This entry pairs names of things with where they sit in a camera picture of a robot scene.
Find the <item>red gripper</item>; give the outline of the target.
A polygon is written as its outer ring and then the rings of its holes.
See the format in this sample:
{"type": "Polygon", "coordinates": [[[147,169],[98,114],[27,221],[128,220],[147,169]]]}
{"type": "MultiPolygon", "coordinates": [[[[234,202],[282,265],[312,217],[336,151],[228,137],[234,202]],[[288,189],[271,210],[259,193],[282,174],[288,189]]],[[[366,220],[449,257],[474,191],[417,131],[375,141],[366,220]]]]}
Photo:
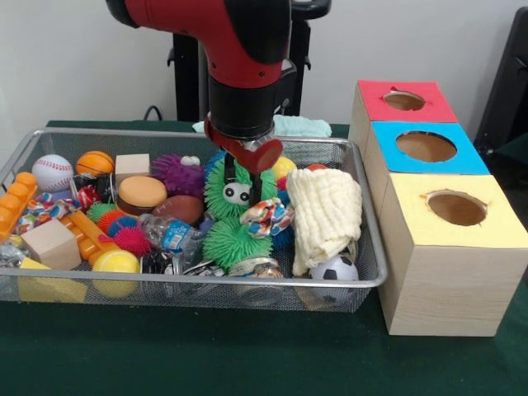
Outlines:
{"type": "Polygon", "coordinates": [[[283,153],[283,144],[270,129],[264,135],[250,140],[228,137],[220,133],[211,123],[205,120],[206,136],[218,147],[226,151],[224,156],[224,184],[237,181],[235,159],[250,174],[250,205],[262,200],[261,172],[271,169],[283,153]]]}

